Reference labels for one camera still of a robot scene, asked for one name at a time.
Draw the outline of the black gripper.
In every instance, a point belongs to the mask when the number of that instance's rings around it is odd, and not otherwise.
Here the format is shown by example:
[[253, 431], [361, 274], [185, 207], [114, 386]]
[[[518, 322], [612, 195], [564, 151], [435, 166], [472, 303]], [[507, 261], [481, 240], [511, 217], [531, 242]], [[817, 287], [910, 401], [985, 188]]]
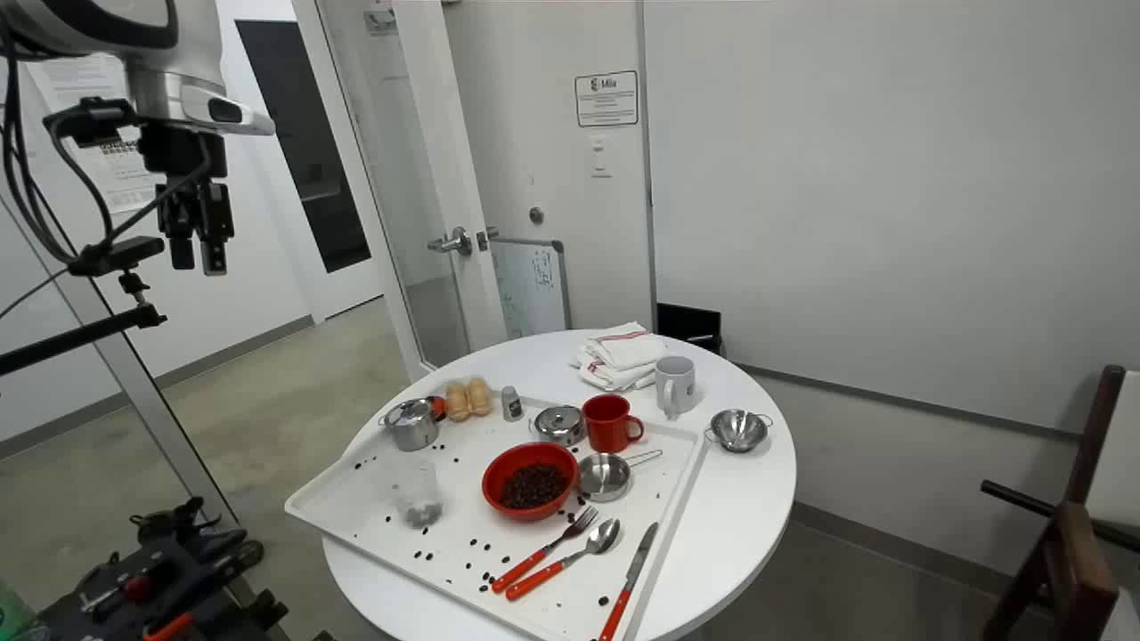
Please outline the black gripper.
[[213, 133], [147, 125], [144, 165], [165, 178], [159, 230], [172, 235], [172, 268], [193, 272], [193, 235], [200, 235], [202, 274], [229, 274], [226, 240], [231, 235], [229, 161]]

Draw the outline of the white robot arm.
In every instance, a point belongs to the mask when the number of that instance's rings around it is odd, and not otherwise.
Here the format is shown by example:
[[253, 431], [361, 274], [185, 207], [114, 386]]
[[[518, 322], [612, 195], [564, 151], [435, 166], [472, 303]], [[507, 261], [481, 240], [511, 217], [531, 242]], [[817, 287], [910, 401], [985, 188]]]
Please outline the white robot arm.
[[[107, 274], [157, 250], [157, 240], [131, 240], [144, 217], [157, 217], [176, 272], [226, 274], [235, 240], [226, 139], [270, 137], [276, 125], [240, 103], [221, 77], [219, 0], [0, 0], [0, 44], [5, 183], [41, 247], [73, 274]], [[32, 175], [22, 68], [92, 55], [125, 68], [125, 93], [83, 95], [75, 107], [42, 119], [58, 157], [101, 215], [101, 240], [68, 250], [48, 222], [51, 199]], [[127, 222], [114, 222], [107, 195], [68, 154], [68, 141], [107, 147], [125, 129], [139, 133], [144, 166], [159, 175], [159, 185]]]

